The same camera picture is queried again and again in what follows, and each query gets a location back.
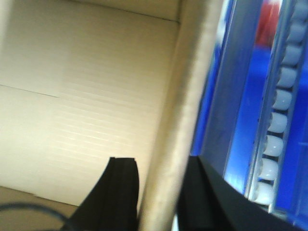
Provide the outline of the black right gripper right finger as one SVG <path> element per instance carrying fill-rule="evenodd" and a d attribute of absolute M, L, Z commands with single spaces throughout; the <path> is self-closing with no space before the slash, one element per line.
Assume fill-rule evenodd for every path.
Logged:
<path fill-rule="evenodd" d="M 181 231 L 306 231 L 260 206 L 274 196 L 273 187 L 257 184 L 250 201 L 197 156 L 188 159 L 177 215 Z"/>

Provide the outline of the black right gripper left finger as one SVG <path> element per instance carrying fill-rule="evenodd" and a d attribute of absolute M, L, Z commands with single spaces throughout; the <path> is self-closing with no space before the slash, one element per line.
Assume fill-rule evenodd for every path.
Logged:
<path fill-rule="evenodd" d="M 138 198 L 135 159 L 111 157 L 96 185 L 69 220 L 79 231 L 135 231 Z"/>

